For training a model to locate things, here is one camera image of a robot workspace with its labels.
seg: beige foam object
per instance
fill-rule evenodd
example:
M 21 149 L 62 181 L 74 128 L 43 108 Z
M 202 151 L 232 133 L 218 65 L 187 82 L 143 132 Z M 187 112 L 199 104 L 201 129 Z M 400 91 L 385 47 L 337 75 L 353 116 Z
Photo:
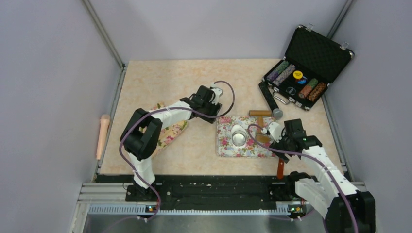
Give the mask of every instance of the beige foam object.
M 103 114 L 100 118 L 100 133 L 99 140 L 97 142 L 97 152 L 96 159 L 100 160 L 103 154 L 104 143 L 106 141 L 107 130 L 109 129 L 110 116 L 108 114 Z

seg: black handle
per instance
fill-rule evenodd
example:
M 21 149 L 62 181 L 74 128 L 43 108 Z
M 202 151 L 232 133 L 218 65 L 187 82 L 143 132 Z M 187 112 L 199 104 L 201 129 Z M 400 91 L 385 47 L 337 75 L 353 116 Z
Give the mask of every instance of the black handle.
M 276 119 L 282 118 L 283 112 L 279 109 L 279 106 L 276 104 L 275 99 L 270 93 L 269 86 L 265 82 L 260 82 L 259 88 L 272 111 L 272 116 Z

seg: open briefcase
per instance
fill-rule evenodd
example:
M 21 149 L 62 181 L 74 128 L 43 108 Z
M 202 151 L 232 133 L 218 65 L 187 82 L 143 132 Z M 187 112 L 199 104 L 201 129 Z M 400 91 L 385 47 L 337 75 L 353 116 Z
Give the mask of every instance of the open briefcase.
M 299 25 L 289 43 L 285 57 L 262 80 L 274 90 L 273 96 L 308 111 L 354 57 L 353 51 Z M 287 101 L 275 94 L 279 93 Z

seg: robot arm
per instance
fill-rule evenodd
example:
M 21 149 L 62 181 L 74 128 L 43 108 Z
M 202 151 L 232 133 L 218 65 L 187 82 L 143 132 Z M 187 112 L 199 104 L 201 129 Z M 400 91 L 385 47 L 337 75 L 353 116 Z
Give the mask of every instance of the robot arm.
M 342 194 L 339 193 L 336 185 L 326 172 L 326 168 L 349 201 L 359 232 L 375 232 L 375 199 L 372 194 L 359 191 L 345 178 L 329 159 L 318 138 L 306 136 L 300 119 L 285 121 L 284 124 L 284 133 L 281 133 L 281 135 L 279 135 L 279 124 L 273 122 L 269 125 L 268 133 L 275 139 L 269 147 L 309 155 L 325 165 L 321 166 L 318 162 L 301 156 L 300 159 L 314 171 L 318 183 L 307 174 L 295 176 L 297 179 L 291 180 L 294 183 L 293 194 L 307 200 L 322 215 L 329 232 L 352 232 L 351 218 L 341 197 Z M 278 152 L 275 152 L 275 154 L 289 160 L 285 154 Z
M 219 103 L 219 97 L 222 94 L 223 91 L 217 88 L 215 84 L 212 84 L 210 88 L 200 86 L 196 94 L 192 94 L 189 98 L 182 98 L 180 101 L 165 108 L 152 111 L 145 111 L 139 108 L 133 113 L 120 137 L 121 140 L 138 120 L 152 113 L 151 116 L 142 120 L 124 141 L 124 148 L 129 154 L 130 161 L 147 183 L 152 184 L 155 181 L 151 155 L 156 149 L 161 130 L 179 121 L 190 120 L 194 117 L 213 123 L 216 120 L 215 118 L 207 118 L 188 109 L 208 116 L 217 116 L 222 106 Z M 140 128 L 146 128 L 146 131 L 142 133 Z M 143 191 L 148 188 L 148 185 L 139 179 L 136 174 L 134 182 L 137 186 L 142 187 Z

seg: zip tie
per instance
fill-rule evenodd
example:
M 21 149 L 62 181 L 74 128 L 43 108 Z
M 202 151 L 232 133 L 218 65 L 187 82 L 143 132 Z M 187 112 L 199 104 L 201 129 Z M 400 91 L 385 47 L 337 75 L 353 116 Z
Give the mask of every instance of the zip tie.
M 325 175 L 325 173 L 327 173 L 328 171 L 336 171 L 336 170 L 338 170 L 336 166 L 324 166 L 319 171 L 319 174 L 317 175 L 317 177 L 321 177 L 320 175 Z
M 171 110 L 170 110 L 170 108 L 169 108 L 168 106 L 166 106 L 165 108 L 166 108 L 167 112 L 169 113 L 169 116 L 166 115 L 166 116 L 167 116 L 167 119 L 168 119 L 168 122 L 167 122 L 166 125 L 169 126 L 169 125 L 170 125 L 170 121 L 172 120 L 172 112 L 171 112 Z

